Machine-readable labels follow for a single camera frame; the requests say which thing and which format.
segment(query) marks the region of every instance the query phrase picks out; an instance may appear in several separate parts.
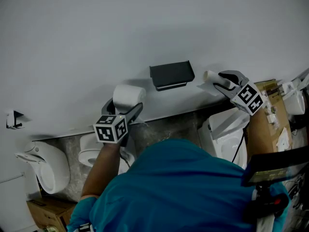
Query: person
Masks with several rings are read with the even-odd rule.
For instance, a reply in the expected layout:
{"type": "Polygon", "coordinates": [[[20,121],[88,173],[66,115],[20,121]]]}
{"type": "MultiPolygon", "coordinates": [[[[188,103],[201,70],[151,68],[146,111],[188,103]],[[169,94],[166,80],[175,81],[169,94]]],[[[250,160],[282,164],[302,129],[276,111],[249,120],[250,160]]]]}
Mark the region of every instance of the person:
{"type": "MultiPolygon", "coordinates": [[[[249,146],[272,147],[249,123],[249,146]]],[[[255,231],[243,221],[255,187],[242,187],[244,170],[183,139],[146,148],[129,170],[118,174],[120,145],[105,144],[84,184],[67,226],[73,231],[255,231]]],[[[287,193],[281,183],[272,195],[287,193]]],[[[281,231],[287,209],[275,218],[281,231]]]]}

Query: wall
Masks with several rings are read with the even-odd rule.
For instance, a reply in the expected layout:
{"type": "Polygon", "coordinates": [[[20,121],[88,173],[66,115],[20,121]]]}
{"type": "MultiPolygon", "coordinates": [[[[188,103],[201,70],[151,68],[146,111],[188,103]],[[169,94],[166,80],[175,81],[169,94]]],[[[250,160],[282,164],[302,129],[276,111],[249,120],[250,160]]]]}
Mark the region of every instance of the wall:
{"type": "MultiPolygon", "coordinates": [[[[0,118],[5,124],[5,116],[0,118]]],[[[4,232],[33,232],[37,229],[28,210],[27,196],[38,191],[38,184],[31,166],[14,156],[22,152],[29,139],[22,131],[2,130],[0,134],[0,182],[23,174],[14,180],[0,183],[0,228],[4,232]]]]}
{"type": "Polygon", "coordinates": [[[19,172],[12,153],[29,139],[90,130],[119,83],[146,88],[150,120],[221,99],[196,87],[205,70],[293,78],[308,28],[309,0],[0,0],[0,122],[8,109],[31,119],[0,127],[1,165],[19,172]],[[185,60],[195,80],[156,92],[148,67],[185,60]]]}

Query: marker cube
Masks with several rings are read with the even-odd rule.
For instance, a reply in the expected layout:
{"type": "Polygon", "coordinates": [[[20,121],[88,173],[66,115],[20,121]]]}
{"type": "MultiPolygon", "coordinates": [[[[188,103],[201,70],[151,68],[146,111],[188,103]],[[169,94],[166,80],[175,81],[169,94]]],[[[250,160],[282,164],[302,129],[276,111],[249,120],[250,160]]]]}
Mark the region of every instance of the marker cube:
{"type": "Polygon", "coordinates": [[[93,128],[101,143],[116,144],[128,133],[125,115],[102,115],[93,128]]]}
{"type": "Polygon", "coordinates": [[[231,102],[240,110],[245,111],[251,116],[254,115],[264,103],[260,91],[251,81],[231,99],[231,102]]]}

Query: white toilet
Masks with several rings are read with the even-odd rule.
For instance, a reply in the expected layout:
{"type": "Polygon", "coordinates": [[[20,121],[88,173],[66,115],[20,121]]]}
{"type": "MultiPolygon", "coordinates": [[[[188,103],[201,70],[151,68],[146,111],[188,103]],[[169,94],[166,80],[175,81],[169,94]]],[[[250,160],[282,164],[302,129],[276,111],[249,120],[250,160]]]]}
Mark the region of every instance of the white toilet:
{"type": "MultiPolygon", "coordinates": [[[[81,137],[81,152],[79,153],[78,160],[80,163],[92,167],[95,163],[103,143],[97,141],[95,133],[87,134],[81,137]]],[[[118,174],[128,171],[129,166],[133,164],[136,159],[135,144],[131,137],[127,142],[127,146],[120,148],[120,166],[118,174]]]]}
{"type": "Polygon", "coordinates": [[[60,149],[43,142],[30,142],[24,153],[15,153],[15,156],[33,167],[47,193],[62,191],[68,185],[70,168],[66,155],[60,149]]]}
{"type": "MultiPolygon", "coordinates": [[[[210,116],[198,130],[202,148],[214,157],[232,161],[250,116],[238,108],[210,116]]],[[[247,148],[242,141],[234,163],[245,169],[247,148]]]]}

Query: sleeve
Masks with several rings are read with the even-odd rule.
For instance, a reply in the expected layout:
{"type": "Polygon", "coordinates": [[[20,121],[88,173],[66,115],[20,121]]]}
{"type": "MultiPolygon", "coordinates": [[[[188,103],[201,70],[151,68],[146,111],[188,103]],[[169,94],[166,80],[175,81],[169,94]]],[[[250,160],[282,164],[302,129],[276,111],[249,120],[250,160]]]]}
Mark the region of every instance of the sleeve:
{"type": "MultiPolygon", "coordinates": [[[[288,197],[289,194],[286,190],[286,188],[284,187],[284,185],[282,183],[275,183],[271,186],[270,189],[270,194],[275,196],[278,195],[280,193],[285,193],[288,197]]],[[[290,207],[291,201],[289,201],[288,206],[285,208],[284,212],[282,213],[282,215],[280,217],[276,217],[275,221],[274,221],[274,226],[272,229],[272,232],[281,232],[286,220],[286,216],[288,214],[288,209],[290,207]]]]}
{"type": "Polygon", "coordinates": [[[68,232],[73,232],[78,229],[81,225],[90,222],[89,214],[90,211],[98,199],[95,197],[89,197],[80,200],[73,210],[71,215],[70,224],[67,226],[68,232]]]}

